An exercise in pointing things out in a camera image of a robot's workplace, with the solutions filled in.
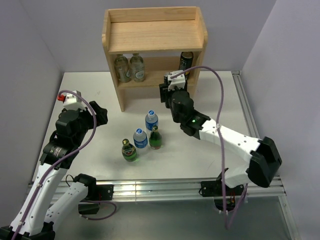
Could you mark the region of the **dark beverage can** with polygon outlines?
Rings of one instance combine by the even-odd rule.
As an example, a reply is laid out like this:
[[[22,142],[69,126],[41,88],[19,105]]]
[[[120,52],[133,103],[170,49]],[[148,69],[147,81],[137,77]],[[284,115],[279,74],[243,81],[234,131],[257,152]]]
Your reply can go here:
[[[169,86],[171,83],[171,77],[176,75],[178,72],[177,71],[172,71],[172,72],[167,72],[164,74],[164,84],[166,86]]]
[[[192,51],[184,51],[180,54],[179,70],[185,71],[192,67],[194,54]]]

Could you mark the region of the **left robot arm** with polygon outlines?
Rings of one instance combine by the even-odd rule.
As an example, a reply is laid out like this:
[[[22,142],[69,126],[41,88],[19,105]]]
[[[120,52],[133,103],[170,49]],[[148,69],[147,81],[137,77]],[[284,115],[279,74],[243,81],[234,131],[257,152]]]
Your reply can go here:
[[[0,229],[2,240],[53,240],[64,218],[82,200],[97,200],[95,177],[80,173],[67,191],[51,204],[53,196],[70,169],[88,130],[108,122],[108,111],[95,101],[64,103],[49,143],[44,147],[31,190],[18,215]]]

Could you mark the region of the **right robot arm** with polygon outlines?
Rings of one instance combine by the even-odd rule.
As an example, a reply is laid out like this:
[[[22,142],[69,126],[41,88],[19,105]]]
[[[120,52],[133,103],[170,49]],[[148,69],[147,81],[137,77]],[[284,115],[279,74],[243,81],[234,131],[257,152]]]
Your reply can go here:
[[[247,183],[261,188],[270,186],[282,165],[279,151],[271,138],[244,135],[198,112],[186,84],[165,81],[159,85],[159,92],[160,101],[170,109],[173,121],[185,134],[221,146],[244,160],[245,163],[239,167],[227,167],[221,171],[216,183],[220,194],[227,195],[233,188]]]

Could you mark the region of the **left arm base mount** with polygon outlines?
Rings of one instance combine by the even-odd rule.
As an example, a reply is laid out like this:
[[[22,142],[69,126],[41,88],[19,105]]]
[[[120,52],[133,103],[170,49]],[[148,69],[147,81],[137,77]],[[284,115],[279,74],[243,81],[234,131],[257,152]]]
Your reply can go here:
[[[114,192],[113,184],[97,184],[91,197],[85,200],[90,201],[111,201]],[[81,215],[96,215],[101,208],[101,203],[81,202],[78,205],[78,212]]]

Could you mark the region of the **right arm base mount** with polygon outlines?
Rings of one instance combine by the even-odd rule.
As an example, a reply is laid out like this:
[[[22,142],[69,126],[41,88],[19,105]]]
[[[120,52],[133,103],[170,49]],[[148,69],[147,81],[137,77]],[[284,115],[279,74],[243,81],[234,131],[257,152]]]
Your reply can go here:
[[[226,211],[232,212],[237,205],[236,197],[240,197],[244,191],[243,185],[238,185],[234,188],[225,187],[226,192]],[[218,198],[214,200],[214,205],[218,211],[223,211],[223,199],[222,199],[222,183],[220,180],[207,180],[200,182],[200,190],[198,193],[202,197]]]

